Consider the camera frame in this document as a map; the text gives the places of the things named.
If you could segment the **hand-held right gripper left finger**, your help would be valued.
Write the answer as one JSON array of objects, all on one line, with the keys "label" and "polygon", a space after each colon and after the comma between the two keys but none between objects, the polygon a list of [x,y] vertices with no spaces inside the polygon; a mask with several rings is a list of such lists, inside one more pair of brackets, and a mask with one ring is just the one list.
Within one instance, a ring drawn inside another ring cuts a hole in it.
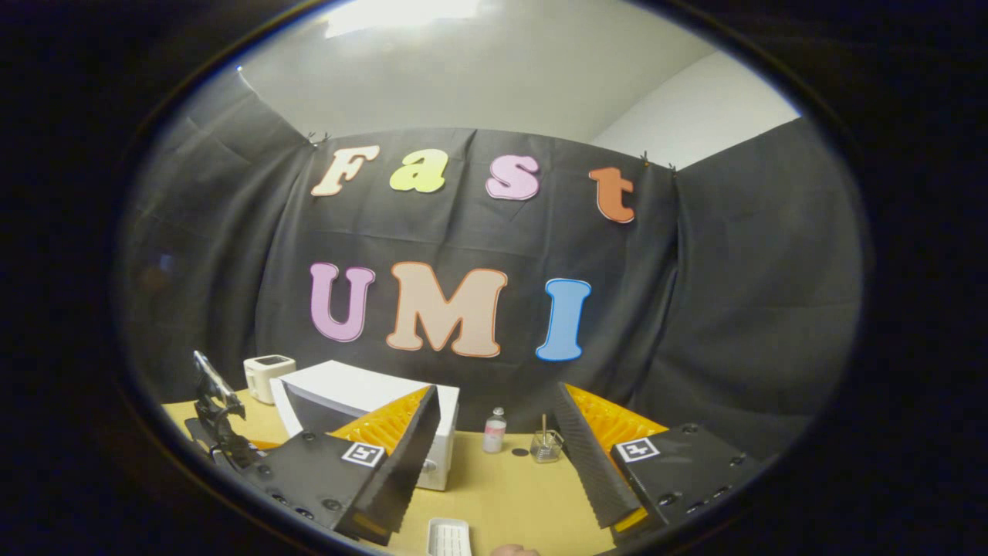
[{"label": "hand-held right gripper left finger", "polygon": [[319,527],[386,545],[440,420],[437,387],[418,388],[335,432],[304,429],[248,465],[245,480]]}]

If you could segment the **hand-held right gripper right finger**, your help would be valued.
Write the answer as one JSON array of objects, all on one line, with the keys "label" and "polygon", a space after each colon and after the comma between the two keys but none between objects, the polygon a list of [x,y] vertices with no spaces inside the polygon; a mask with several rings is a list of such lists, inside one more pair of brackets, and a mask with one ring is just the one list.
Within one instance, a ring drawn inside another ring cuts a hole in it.
[{"label": "hand-held right gripper right finger", "polygon": [[659,425],[571,384],[555,390],[564,450],[616,545],[704,514],[763,470],[762,460],[695,423]]}]

